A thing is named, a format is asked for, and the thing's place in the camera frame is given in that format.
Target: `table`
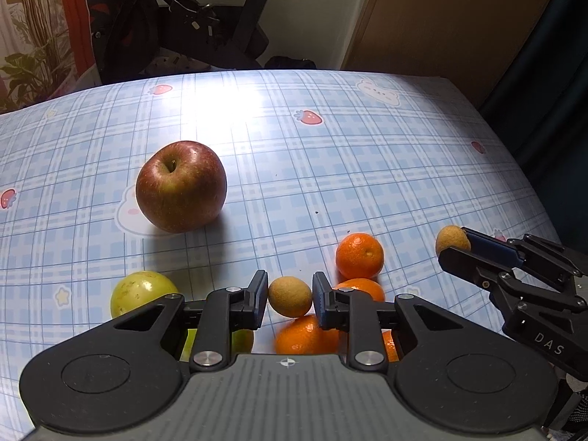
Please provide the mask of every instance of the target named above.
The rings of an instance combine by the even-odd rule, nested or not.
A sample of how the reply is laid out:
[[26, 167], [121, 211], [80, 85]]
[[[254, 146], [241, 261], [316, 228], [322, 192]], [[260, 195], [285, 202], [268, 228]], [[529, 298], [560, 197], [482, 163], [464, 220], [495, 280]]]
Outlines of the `table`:
[[[133, 188], [180, 139], [213, 148], [229, 188], [219, 219], [169, 236]], [[246, 286], [257, 269], [334, 283], [337, 242], [368, 232], [384, 247], [388, 300], [417, 294], [500, 330], [486, 294], [441, 271], [437, 232], [557, 240], [513, 157], [441, 78], [218, 72], [90, 89], [0, 116], [0, 194], [0, 439], [32, 427], [18, 397], [26, 362], [109, 320], [112, 288], [137, 270], [188, 299]], [[254, 351], [271, 352], [284, 323], [268, 306]]]

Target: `yellow star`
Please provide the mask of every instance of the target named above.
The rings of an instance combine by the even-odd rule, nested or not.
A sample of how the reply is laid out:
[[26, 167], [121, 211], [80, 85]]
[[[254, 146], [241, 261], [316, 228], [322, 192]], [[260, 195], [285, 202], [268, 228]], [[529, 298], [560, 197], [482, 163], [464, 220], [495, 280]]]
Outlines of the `yellow star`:
[[55, 300], [57, 301], [58, 307], [65, 307], [69, 305], [69, 290], [65, 287], [60, 287], [60, 289], [55, 294]]

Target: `white bear illustration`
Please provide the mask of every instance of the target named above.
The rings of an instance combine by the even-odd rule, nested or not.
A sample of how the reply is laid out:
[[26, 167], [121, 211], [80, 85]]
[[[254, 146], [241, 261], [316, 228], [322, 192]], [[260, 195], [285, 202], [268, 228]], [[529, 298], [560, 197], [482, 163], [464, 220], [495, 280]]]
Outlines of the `white bear illustration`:
[[137, 205], [134, 185], [125, 189], [121, 203], [116, 209], [114, 221], [121, 231], [138, 237], [170, 237], [173, 235], [158, 229], [143, 215]]
[[376, 83], [369, 79], [362, 79], [358, 83], [358, 89], [364, 94], [377, 99], [381, 103], [394, 106], [401, 105], [401, 101], [396, 91], [385, 87], [379, 87]]

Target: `fabric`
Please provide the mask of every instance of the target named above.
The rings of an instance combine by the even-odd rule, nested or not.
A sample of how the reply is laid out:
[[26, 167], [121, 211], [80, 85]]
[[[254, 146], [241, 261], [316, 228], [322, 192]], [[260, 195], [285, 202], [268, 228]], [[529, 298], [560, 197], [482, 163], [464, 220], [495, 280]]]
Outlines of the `fabric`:
[[0, 113], [70, 93], [93, 65], [86, 0], [0, 0]]
[[551, 0], [480, 109], [562, 243], [588, 251], [588, 0]]

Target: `red apple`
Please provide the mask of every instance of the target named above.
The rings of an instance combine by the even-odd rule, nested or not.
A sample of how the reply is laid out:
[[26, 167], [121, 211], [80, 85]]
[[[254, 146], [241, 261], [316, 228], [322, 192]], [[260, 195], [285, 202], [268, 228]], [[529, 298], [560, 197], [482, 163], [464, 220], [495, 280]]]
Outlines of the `red apple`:
[[178, 141], [145, 163], [135, 191], [139, 209], [155, 227], [188, 232], [219, 215], [226, 198], [225, 169], [210, 147]]

